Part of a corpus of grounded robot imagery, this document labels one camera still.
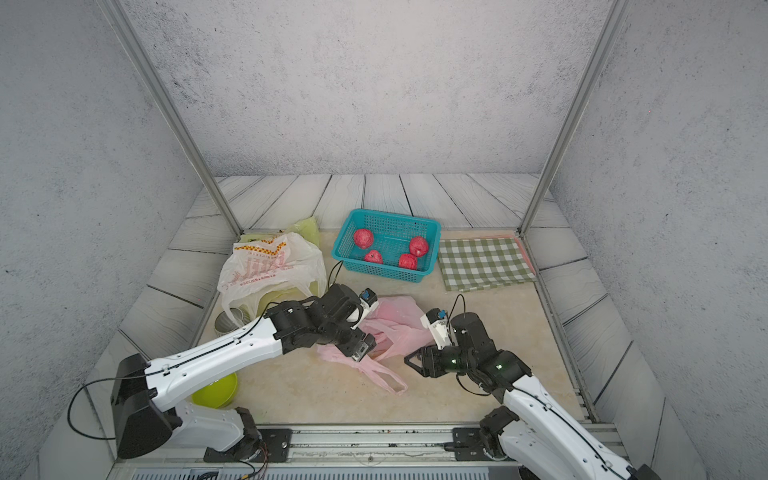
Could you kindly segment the pink strawberry plastic bag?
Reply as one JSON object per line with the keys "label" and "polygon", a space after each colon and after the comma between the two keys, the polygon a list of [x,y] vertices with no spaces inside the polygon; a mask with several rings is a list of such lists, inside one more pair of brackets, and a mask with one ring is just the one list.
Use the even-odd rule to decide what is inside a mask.
{"label": "pink strawberry plastic bag", "polygon": [[407,384],[382,361],[405,357],[434,343],[432,334],[422,325],[424,315],[411,296],[383,297],[378,308],[361,325],[362,331],[372,334],[376,341],[369,354],[355,362],[332,345],[319,346],[317,354],[323,361],[351,367],[390,394],[402,395],[408,390]]}

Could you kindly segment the red apple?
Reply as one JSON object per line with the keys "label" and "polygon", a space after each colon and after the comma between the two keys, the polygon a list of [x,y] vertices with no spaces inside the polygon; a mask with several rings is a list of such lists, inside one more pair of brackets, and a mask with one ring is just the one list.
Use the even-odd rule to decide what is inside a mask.
{"label": "red apple", "polygon": [[418,258],[410,253],[404,253],[399,257],[398,267],[408,270],[417,270]]}
{"label": "red apple", "polygon": [[371,248],[374,240],[375,237],[373,232],[366,228],[357,229],[353,235],[354,244],[363,250]]}
{"label": "red apple", "polygon": [[413,237],[409,242],[409,253],[414,257],[421,258],[429,252],[429,243],[422,236]]}
{"label": "red apple", "polygon": [[383,256],[378,250],[370,250],[368,251],[364,257],[363,260],[368,263],[374,263],[374,264],[383,264]]}

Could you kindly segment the white plastic bag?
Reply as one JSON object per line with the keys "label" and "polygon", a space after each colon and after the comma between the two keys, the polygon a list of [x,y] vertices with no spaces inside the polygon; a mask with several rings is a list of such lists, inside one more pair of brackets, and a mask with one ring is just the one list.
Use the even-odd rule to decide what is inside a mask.
{"label": "white plastic bag", "polygon": [[217,285],[223,313],[238,326],[234,308],[256,319],[275,294],[294,289],[306,298],[327,288],[322,251],[295,232],[235,244]]}

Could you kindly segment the yellow-green avocado plastic bag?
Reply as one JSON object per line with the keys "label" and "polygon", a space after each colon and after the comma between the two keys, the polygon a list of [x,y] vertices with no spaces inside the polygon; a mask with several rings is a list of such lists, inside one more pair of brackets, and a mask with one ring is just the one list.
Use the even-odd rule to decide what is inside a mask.
{"label": "yellow-green avocado plastic bag", "polygon": [[273,302],[317,296],[326,286],[319,230],[310,217],[284,231],[246,236],[233,248],[242,262],[230,301],[252,319]]}

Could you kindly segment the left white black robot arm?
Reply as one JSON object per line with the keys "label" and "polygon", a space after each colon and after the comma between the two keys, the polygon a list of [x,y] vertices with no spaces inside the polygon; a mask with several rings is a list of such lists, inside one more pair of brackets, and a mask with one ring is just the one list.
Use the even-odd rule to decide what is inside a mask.
{"label": "left white black robot arm", "polygon": [[315,345],[361,361],[376,346],[361,322],[378,307],[370,289],[332,285],[321,297],[283,301],[227,335],[169,357],[135,354],[117,368],[111,407],[118,458],[163,446],[202,448],[206,462],[253,458],[265,446],[248,409],[195,406],[189,397],[250,365]]}

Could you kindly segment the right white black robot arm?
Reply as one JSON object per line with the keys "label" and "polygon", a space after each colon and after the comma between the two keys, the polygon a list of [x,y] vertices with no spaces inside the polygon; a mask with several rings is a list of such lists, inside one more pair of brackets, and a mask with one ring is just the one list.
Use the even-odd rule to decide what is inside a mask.
{"label": "right white black robot arm", "polygon": [[421,323],[434,342],[407,355],[405,364],[424,378],[467,377],[478,395],[500,404],[468,439],[446,444],[458,460],[515,461],[524,479],[657,478],[650,466],[632,466],[565,411],[525,362],[495,346],[477,314],[450,318],[432,309]]}

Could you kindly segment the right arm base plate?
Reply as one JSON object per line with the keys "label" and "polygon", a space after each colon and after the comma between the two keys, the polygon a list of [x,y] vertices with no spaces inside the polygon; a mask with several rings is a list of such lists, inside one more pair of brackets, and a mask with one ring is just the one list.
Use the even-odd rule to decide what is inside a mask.
{"label": "right arm base plate", "polygon": [[452,429],[451,435],[451,440],[443,445],[443,449],[453,453],[456,461],[493,460],[499,452],[498,442],[487,428],[457,427]]}

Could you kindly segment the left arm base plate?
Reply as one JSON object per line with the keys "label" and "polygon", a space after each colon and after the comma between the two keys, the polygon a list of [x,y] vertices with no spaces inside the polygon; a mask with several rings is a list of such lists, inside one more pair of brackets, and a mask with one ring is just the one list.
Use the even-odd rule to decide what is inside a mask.
{"label": "left arm base plate", "polygon": [[240,461],[261,461],[285,463],[288,461],[293,430],[290,428],[267,428],[249,432],[235,446],[219,452],[207,448],[203,455],[205,463],[237,463]]}

